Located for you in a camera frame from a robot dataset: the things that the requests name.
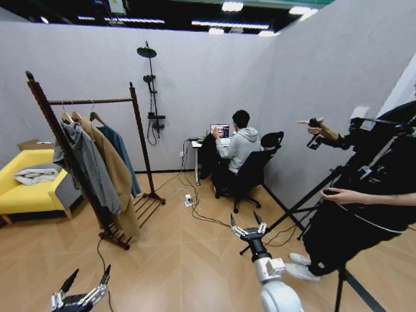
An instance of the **table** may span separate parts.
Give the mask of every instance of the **table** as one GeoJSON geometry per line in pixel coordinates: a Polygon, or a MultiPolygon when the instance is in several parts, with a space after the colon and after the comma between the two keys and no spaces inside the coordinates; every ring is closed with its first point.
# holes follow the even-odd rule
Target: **table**
{"type": "Polygon", "coordinates": [[[42,143],[42,144],[38,144],[39,140],[34,139],[34,140],[30,140],[27,142],[23,142],[18,144],[18,148],[21,151],[24,150],[53,150],[53,148],[55,147],[54,144],[50,143],[50,144],[46,144],[46,143],[42,143]]]}
{"type": "MultiPolygon", "coordinates": [[[[224,140],[223,146],[228,146],[231,142],[231,138],[222,138],[224,140]]],[[[198,143],[198,141],[192,141],[192,148],[195,150],[195,182],[197,186],[201,185],[200,179],[198,177],[198,149],[202,147],[202,144],[198,143]]]]}
{"type": "Polygon", "coordinates": [[[201,185],[200,179],[198,177],[198,149],[202,147],[202,144],[198,141],[192,141],[192,148],[195,150],[195,182],[197,186],[201,185]]]}

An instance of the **gray wall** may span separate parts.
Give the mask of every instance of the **gray wall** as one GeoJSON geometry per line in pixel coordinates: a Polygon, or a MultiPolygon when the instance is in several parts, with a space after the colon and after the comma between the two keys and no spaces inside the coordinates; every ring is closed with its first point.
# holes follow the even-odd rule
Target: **gray wall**
{"type": "MultiPolygon", "coordinates": [[[[136,52],[145,40],[158,52],[153,61],[158,109],[167,116],[159,143],[148,144],[152,170],[180,168],[182,142],[204,135],[210,123],[230,124],[237,109],[249,111],[256,123],[272,61],[272,38],[2,23],[0,109],[13,110],[14,115],[2,114],[0,166],[16,154],[15,145],[22,140],[53,139],[26,85],[25,70],[32,71],[49,99],[124,98],[132,81],[147,126],[150,99],[142,76],[148,74],[149,64],[136,52]]],[[[89,115],[91,108],[76,110],[89,115]]],[[[102,104],[94,110],[123,136],[134,169],[145,170],[132,107],[102,104]]],[[[55,109],[58,115],[62,111],[55,109]]],[[[187,167],[193,166],[190,153],[187,167]]]]}
{"type": "Polygon", "coordinates": [[[0,21],[22,21],[24,23],[29,22],[27,19],[24,19],[10,11],[2,8],[0,6],[0,21]]]}
{"type": "Polygon", "coordinates": [[[306,147],[297,120],[346,132],[358,105],[375,116],[416,51],[416,1],[337,0],[276,38],[260,132],[285,131],[266,184],[291,207],[351,152],[306,147]]]}

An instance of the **robotic hand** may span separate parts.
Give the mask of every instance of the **robotic hand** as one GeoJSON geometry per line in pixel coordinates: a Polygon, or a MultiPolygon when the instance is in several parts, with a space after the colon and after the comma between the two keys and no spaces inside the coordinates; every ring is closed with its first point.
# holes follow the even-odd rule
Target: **robotic hand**
{"type": "Polygon", "coordinates": [[[103,277],[98,285],[88,294],[75,294],[66,296],[66,293],[72,286],[73,281],[77,277],[79,269],[64,282],[59,292],[51,296],[51,312],[87,312],[90,311],[107,292],[107,283],[110,278],[111,265],[108,265],[103,277]]]}
{"type": "Polygon", "coordinates": [[[235,223],[231,214],[231,230],[242,241],[247,242],[252,251],[252,262],[257,278],[263,285],[261,301],[266,312],[303,312],[302,304],[296,292],[279,281],[285,264],[281,258],[272,259],[261,241],[267,225],[254,212],[259,227],[242,229],[235,223]]]}

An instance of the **floor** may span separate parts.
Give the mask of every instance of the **floor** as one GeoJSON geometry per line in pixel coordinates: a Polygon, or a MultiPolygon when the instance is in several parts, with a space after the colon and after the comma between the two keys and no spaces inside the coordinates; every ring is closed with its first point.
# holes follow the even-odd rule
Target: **floor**
{"type": "MultiPolygon", "coordinates": [[[[175,174],[153,175],[159,186],[175,174]]],[[[192,180],[192,173],[187,174],[192,180]]],[[[138,175],[146,190],[147,176],[138,175]]],[[[244,242],[226,227],[202,222],[190,216],[182,205],[185,194],[177,180],[158,194],[166,198],[141,229],[141,236],[124,251],[107,241],[100,251],[112,265],[109,288],[114,311],[262,311],[258,283],[249,253],[240,256],[244,242]]],[[[256,209],[248,202],[235,215],[239,226],[255,225],[252,211],[268,224],[283,214],[263,187],[252,194],[262,203],[256,209]]],[[[231,198],[214,198],[210,181],[198,187],[201,214],[229,223],[231,198]]],[[[279,230],[293,225],[286,220],[279,230]]],[[[0,229],[0,309],[2,311],[48,311],[49,296],[80,268],[71,293],[83,293],[98,284],[103,268],[97,255],[98,224],[89,204],[74,212],[73,220],[54,218],[16,222],[0,229]]],[[[348,264],[349,271],[387,311],[414,311],[416,297],[416,232],[360,253],[348,264]]],[[[275,244],[286,241],[291,231],[282,233],[275,244]]],[[[289,251],[303,252],[296,240],[280,248],[270,248],[274,257],[287,261],[289,251]]],[[[298,293],[307,312],[333,311],[337,274],[320,283],[310,283],[286,275],[283,281],[298,293]]],[[[102,300],[94,311],[110,311],[102,300]]],[[[341,311],[371,311],[345,283],[341,311]]]]}

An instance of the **clothes rack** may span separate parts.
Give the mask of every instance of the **clothes rack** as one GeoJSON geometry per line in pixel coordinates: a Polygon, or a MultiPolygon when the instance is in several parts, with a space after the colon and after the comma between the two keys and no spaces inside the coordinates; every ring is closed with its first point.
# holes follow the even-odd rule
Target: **clothes rack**
{"type": "Polygon", "coordinates": [[[151,169],[150,169],[148,149],[146,147],[146,141],[144,139],[142,120],[140,119],[140,111],[138,108],[136,91],[135,91],[135,88],[133,87],[133,84],[132,83],[129,84],[130,97],[125,98],[125,99],[81,99],[81,100],[78,99],[78,100],[49,101],[46,98],[46,95],[44,94],[44,91],[42,90],[42,87],[40,86],[40,84],[34,80],[33,74],[29,71],[26,71],[26,76],[28,79],[27,84],[29,88],[31,89],[36,102],[38,103],[50,128],[52,129],[52,132],[54,136],[56,137],[57,142],[60,144],[64,152],[65,159],[69,167],[73,170],[73,174],[75,178],[78,180],[84,196],[90,202],[91,207],[93,208],[95,215],[101,227],[103,228],[103,232],[101,232],[99,236],[102,239],[106,239],[118,245],[119,247],[124,248],[125,250],[128,250],[130,248],[129,242],[132,239],[132,237],[125,237],[122,231],[115,229],[114,224],[110,223],[108,221],[108,218],[104,217],[105,209],[100,205],[98,198],[94,195],[94,192],[90,188],[90,185],[85,179],[85,176],[82,174],[81,168],[76,161],[75,155],[73,154],[70,144],[67,141],[65,134],[57,118],[55,117],[55,113],[53,112],[51,106],[52,105],[83,105],[83,104],[99,104],[99,103],[128,103],[128,102],[131,102],[133,104],[133,110],[135,113],[137,129],[138,129],[138,133],[140,137],[140,143],[142,146],[143,157],[144,157],[144,162],[146,164],[146,171],[147,171],[149,186],[150,186],[150,193],[143,194],[138,201],[133,203],[133,205],[136,205],[138,202],[146,198],[144,203],[136,210],[136,213],[137,213],[144,206],[144,204],[147,203],[148,201],[151,202],[151,205],[153,205],[153,203],[155,202],[157,203],[155,208],[153,208],[151,213],[141,223],[140,225],[140,228],[141,228],[144,225],[144,223],[149,219],[149,217],[156,211],[156,209],[160,205],[164,205],[166,203],[166,200],[158,196],[155,192],[155,187],[153,184],[153,178],[152,178],[151,169]]]}

